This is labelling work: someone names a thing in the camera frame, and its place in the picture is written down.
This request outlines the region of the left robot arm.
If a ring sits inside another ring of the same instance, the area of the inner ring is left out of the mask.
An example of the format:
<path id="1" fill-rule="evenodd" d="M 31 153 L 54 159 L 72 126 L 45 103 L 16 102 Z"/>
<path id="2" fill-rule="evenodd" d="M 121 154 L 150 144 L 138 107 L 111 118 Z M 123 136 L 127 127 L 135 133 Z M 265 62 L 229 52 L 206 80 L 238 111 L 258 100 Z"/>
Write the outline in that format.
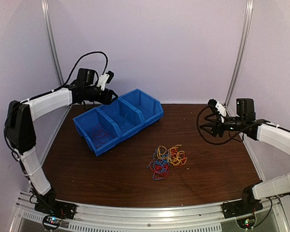
<path id="1" fill-rule="evenodd" d="M 112 81 L 114 73 L 102 74 L 93 83 L 94 70 L 80 68 L 77 79 L 47 93 L 23 101 L 12 101 L 4 123 L 4 138 L 16 155 L 24 176 L 39 195 L 46 195 L 51 185 L 42 170 L 36 154 L 36 133 L 34 121 L 40 117 L 76 103 L 85 101 L 110 105 L 118 95 L 106 85 Z"/>

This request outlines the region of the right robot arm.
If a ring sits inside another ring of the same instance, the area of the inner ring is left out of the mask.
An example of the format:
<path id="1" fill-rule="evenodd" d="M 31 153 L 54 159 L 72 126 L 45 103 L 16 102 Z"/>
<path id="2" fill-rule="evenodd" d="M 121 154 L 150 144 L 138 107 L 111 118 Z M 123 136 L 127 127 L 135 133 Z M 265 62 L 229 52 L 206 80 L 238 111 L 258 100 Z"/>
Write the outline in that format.
<path id="1" fill-rule="evenodd" d="M 290 157 L 290 130 L 266 119 L 257 119 L 251 98 L 236 100 L 235 116 L 228 114 L 224 104 L 210 99 L 197 115 L 196 128 L 200 137 L 211 145 L 225 145 L 242 134 Z M 238 209 L 246 214 L 262 199 L 286 195 L 290 195 L 290 171 L 245 188 Z"/>

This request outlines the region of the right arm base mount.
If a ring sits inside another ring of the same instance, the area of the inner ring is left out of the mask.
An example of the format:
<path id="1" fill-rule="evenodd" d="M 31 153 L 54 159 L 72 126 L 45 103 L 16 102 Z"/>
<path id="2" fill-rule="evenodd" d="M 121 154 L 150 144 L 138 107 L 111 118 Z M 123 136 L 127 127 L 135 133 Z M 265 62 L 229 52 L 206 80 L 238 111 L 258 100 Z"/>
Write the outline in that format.
<path id="1" fill-rule="evenodd" d="M 260 200 L 255 200 L 250 193 L 243 193 L 242 199 L 221 205 L 224 218 L 236 218 L 237 225 L 244 230 L 253 229 L 257 225 L 255 213 L 263 209 Z"/>

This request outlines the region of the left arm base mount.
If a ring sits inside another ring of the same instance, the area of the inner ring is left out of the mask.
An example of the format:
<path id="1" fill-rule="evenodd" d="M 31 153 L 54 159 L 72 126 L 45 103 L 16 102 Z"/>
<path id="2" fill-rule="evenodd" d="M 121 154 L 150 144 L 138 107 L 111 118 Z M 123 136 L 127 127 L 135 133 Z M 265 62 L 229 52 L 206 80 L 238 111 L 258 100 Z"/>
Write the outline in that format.
<path id="1" fill-rule="evenodd" d="M 45 195 L 39 194 L 34 188 L 32 193 L 36 197 L 34 210 L 45 214 L 42 226 L 47 231 L 57 230 L 65 219 L 74 219 L 77 205 L 57 200 L 53 188 Z"/>

